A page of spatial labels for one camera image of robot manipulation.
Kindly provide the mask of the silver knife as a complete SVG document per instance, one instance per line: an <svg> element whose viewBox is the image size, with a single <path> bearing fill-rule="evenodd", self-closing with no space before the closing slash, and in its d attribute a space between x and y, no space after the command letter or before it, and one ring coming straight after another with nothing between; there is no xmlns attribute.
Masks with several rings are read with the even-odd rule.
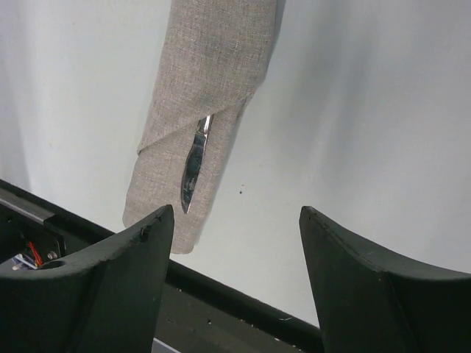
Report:
<svg viewBox="0 0 471 353"><path fill-rule="evenodd" d="M188 214L188 211L191 207L191 201L205 156L205 150L212 122L213 115L209 115L199 120L193 143L186 158L180 188L180 201L185 214Z"/></svg>

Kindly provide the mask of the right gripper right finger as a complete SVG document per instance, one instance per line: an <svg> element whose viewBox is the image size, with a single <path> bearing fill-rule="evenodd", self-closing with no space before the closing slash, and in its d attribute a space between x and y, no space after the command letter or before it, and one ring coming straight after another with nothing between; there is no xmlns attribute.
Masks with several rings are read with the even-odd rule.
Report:
<svg viewBox="0 0 471 353"><path fill-rule="evenodd" d="M326 352L468 352L470 275L389 250L312 207L300 234Z"/></svg>

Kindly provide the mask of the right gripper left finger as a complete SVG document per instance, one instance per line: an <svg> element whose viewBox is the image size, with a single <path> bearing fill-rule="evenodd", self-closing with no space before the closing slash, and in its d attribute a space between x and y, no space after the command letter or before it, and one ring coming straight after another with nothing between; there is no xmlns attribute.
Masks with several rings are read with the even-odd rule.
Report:
<svg viewBox="0 0 471 353"><path fill-rule="evenodd" d="M174 231L166 205L33 271L1 275L3 352L150 352Z"/></svg>

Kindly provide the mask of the grey cloth napkin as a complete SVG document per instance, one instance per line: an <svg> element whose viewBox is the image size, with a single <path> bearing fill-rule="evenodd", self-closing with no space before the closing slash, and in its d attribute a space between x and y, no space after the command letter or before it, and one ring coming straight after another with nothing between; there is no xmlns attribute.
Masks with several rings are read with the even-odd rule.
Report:
<svg viewBox="0 0 471 353"><path fill-rule="evenodd" d="M238 123L266 76L277 1L173 1L123 224L174 209L175 254L191 252Z"/></svg>

